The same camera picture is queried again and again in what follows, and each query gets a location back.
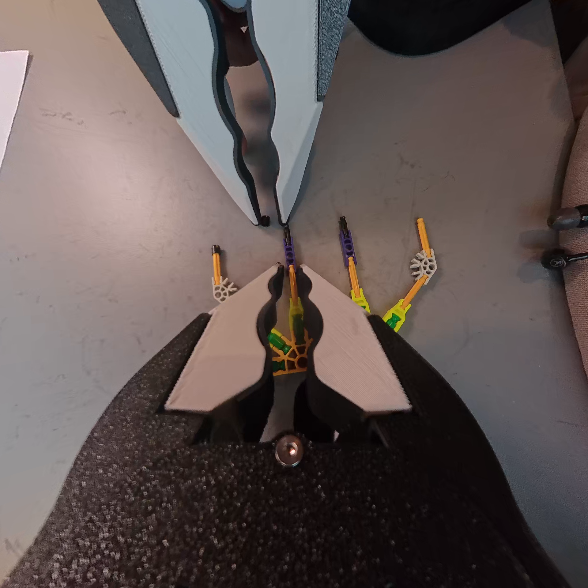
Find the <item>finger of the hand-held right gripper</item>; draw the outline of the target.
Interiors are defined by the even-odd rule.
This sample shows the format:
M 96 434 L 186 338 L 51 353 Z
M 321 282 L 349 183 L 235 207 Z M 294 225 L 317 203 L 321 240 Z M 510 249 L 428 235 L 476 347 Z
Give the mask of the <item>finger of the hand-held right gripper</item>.
M 286 225 L 318 127 L 318 1 L 248 1 L 254 47 L 270 84 L 270 139 L 278 171 L 275 200 Z
M 136 1 L 179 112 L 178 123 L 254 224 L 261 210 L 243 159 L 244 134 L 227 99 L 229 68 L 217 10 L 208 1 Z

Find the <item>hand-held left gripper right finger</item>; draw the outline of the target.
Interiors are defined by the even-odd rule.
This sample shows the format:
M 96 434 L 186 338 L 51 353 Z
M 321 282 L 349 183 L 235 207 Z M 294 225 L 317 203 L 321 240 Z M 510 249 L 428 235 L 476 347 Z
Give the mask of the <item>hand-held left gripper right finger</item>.
M 370 315 L 310 266 L 298 268 L 311 414 L 339 435 L 362 434 L 375 418 L 409 413 L 411 402 Z

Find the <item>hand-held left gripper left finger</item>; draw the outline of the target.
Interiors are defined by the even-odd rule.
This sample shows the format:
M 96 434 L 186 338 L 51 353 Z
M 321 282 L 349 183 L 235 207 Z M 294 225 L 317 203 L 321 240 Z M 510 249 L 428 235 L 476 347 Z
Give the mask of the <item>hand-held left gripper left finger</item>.
M 272 265 L 198 319 L 203 330 L 165 410 L 204 417 L 213 442 L 258 442 L 274 403 L 268 335 L 277 323 L 284 266 Z

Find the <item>colourful rod-and-connector toy animal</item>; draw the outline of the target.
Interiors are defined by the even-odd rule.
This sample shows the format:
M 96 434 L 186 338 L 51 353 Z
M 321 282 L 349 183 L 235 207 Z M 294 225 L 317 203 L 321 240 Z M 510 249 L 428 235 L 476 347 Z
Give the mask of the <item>colourful rod-and-connector toy animal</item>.
M 406 320 L 406 314 L 411 308 L 412 300 L 418 291 L 426 285 L 437 270 L 437 262 L 434 249 L 430 246 L 426 225 L 423 218 L 416 220 L 416 228 L 419 235 L 421 249 L 410 262 L 411 275 L 415 282 L 408 293 L 389 309 L 384 317 L 384 322 L 395 332 L 398 332 Z M 307 334 L 303 324 L 302 301 L 298 293 L 295 270 L 295 248 L 288 227 L 283 230 L 283 249 L 290 283 L 289 298 L 289 328 L 290 337 L 286 337 L 276 328 L 268 335 L 270 351 L 272 352 L 272 370 L 275 376 L 284 376 L 301 373 L 307 369 L 308 349 L 312 340 Z M 349 275 L 350 298 L 363 310 L 370 313 L 370 307 L 365 298 L 364 291 L 360 287 L 357 275 L 357 258 L 353 243 L 352 232 L 349 229 L 345 217 L 339 219 L 339 241 L 342 248 L 343 262 Z M 237 287 L 222 275 L 221 254 L 212 255 L 213 276 L 212 292 L 218 303 L 223 303 L 231 295 L 237 292 Z

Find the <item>white printed instruction sheet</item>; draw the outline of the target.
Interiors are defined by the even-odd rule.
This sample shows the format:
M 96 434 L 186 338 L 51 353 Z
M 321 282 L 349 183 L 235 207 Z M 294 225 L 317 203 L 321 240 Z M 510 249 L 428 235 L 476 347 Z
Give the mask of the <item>white printed instruction sheet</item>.
M 21 99 L 29 51 L 1 52 L 1 165 Z

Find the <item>black earbud with logo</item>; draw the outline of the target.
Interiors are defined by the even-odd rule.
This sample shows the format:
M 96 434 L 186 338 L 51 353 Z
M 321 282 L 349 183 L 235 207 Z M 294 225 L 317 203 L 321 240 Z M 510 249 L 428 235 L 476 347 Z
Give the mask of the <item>black earbud with logo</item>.
M 572 263 L 587 260 L 587 252 L 571 253 L 562 248 L 549 249 L 545 251 L 540 262 L 542 267 L 549 270 L 562 270 Z

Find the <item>black earbud with clear tip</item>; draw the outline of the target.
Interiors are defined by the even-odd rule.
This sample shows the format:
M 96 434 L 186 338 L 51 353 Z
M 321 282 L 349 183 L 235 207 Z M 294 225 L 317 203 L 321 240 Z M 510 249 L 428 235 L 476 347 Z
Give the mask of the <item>black earbud with clear tip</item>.
M 587 204 L 572 208 L 560 208 L 548 217 L 547 225 L 557 232 L 586 228 L 587 209 Z

